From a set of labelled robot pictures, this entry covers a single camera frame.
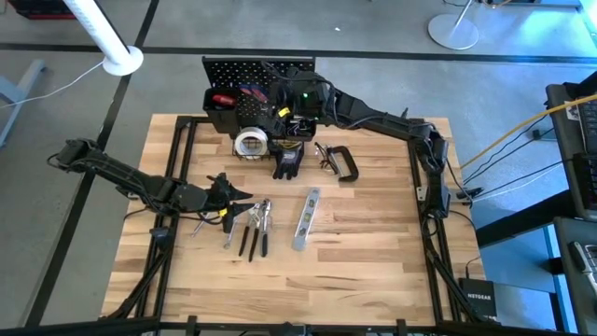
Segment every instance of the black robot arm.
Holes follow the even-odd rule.
[[[406,118],[406,110],[400,117],[375,110],[312,71],[291,67],[286,72],[287,77],[283,77],[268,63],[262,65],[279,79],[271,86],[276,107],[288,107],[293,115],[318,119],[326,126],[348,130],[363,128],[411,142],[427,175],[424,214],[434,218],[448,216],[450,191],[443,178],[448,142],[433,124]]]
[[[433,124],[423,119],[407,119],[406,111],[402,117],[377,111],[362,100],[338,90],[335,90],[335,108],[326,109],[324,123],[333,123],[341,128],[363,128],[411,142],[427,175],[424,213],[434,218],[448,216],[450,191],[443,178],[448,142]]]
[[[234,216],[253,206],[231,203],[253,195],[236,190],[224,173],[210,177],[213,184],[208,190],[201,189],[179,179],[147,175],[110,158],[89,139],[67,140],[61,152],[49,158],[49,164],[65,172],[93,172],[117,185],[123,195],[139,197],[149,210],[163,216],[218,211],[222,214],[224,232],[230,231]]]

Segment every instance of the roll of tape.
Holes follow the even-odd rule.
[[[260,159],[268,151],[268,136],[257,127],[245,127],[234,140],[236,152],[249,159]]]

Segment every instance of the pegboard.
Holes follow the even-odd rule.
[[[266,94],[276,77],[268,73],[261,61],[272,64],[280,75],[285,76],[289,67],[302,71],[315,71],[315,59],[245,59],[245,58],[207,58],[201,59],[205,74],[212,88],[236,88],[241,85],[258,85]],[[236,106],[237,118],[241,127],[253,126],[258,117],[267,117],[267,110],[261,103],[241,94]]]

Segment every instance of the table leg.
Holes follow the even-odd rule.
[[[566,331],[565,324],[563,322],[562,307],[560,306],[558,294],[549,293],[549,301],[551,302],[551,311],[553,312],[553,321],[556,324],[556,330]]]
[[[478,229],[477,242],[480,248],[487,247],[546,226],[555,217],[575,216],[572,194],[570,190],[565,190]]]
[[[546,261],[546,269],[553,275],[563,274],[562,258],[550,258]]]

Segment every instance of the gray floor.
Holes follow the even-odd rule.
[[[132,42],[148,1],[104,0],[101,3],[124,39]],[[162,3],[147,44],[447,52],[430,42],[424,32],[425,22],[433,15],[454,11],[452,7],[441,5],[439,0],[377,0],[374,3],[347,0],[343,8],[332,6],[334,4],[336,1],[312,5],[297,2],[278,7],[278,2],[271,0],[180,0],[176,6]],[[317,8],[316,15],[308,15],[306,10],[313,8]],[[574,11],[529,8],[504,8],[503,11],[476,8],[471,17],[478,20],[484,33],[479,45],[467,52],[595,54],[582,20]],[[225,15],[231,16],[226,25],[221,23]],[[24,39],[35,43],[90,43],[71,21],[32,22],[8,13],[0,17],[0,31],[6,29],[10,29],[11,34],[2,34],[2,42]],[[0,51],[0,74],[16,80],[35,58],[44,59],[49,70],[42,76],[34,95],[55,90],[101,60],[99,54]],[[359,96],[380,110],[400,112],[408,106],[413,117],[449,117],[459,159],[466,161],[518,122],[543,110],[546,85],[579,81],[594,68],[318,59],[317,70],[339,89]],[[97,136],[117,84],[117,78],[99,69],[60,95],[31,102],[23,108],[7,147],[0,150],[0,162],[4,163],[0,167],[3,200],[0,246],[3,255],[10,256],[3,259],[0,269],[4,280],[0,286],[3,298],[0,328],[20,324],[80,178],[47,167],[45,158],[59,150],[67,138]],[[201,95],[207,87],[201,55],[146,55],[144,65],[132,77],[107,151],[135,165],[140,159],[151,114],[199,113]],[[549,121],[543,126],[550,127]],[[512,176],[524,175],[558,160],[556,144],[535,143],[496,165],[471,185],[497,186]],[[489,222],[488,214],[492,212],[519,210],[565,187],[563,172],[554,171],[529,188],[479,202],[475,220],[483,225]],[[97,317],[126,205],[126,200],[116,194],[113,186],[95,182],[44,323]],[[525,274],[520,271],[538,267],[536,262],[544,253],[545,243],[541,246],[540,239],[535,237],[517,239],[511,244],[516,248],[483,251],[488,277],[500,283],[549,289],[548,282],[539,279],[544,274],[538,269]],[[505,259],[516,260],[517,266],[508,267]]]

